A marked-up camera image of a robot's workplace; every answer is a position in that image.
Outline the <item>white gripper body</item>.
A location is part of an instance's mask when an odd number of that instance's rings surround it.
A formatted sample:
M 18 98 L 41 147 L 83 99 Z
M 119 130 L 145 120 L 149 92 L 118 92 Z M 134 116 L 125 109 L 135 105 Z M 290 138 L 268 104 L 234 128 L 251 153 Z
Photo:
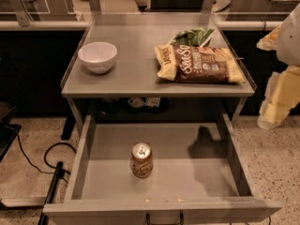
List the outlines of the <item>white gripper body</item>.
M 300 67 L 300 4 L 282 23 L 277 38 L 277 59 Z

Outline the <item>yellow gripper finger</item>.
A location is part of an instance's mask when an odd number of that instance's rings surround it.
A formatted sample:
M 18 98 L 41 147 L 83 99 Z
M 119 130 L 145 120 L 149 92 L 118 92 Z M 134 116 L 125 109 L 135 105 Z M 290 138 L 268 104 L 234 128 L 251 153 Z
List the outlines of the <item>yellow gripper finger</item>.
M 263 129 L 279 127 L 300 103 L 300 67 L 288 66 L 283 72 L 273 72 L 264 93 L 257 125 Z
M 275 51 L 278 48 L 278 34 L 280 27 L 273 29 L 269 34 L 261 38 L 257 43 L 257 48 L 264 51 Z

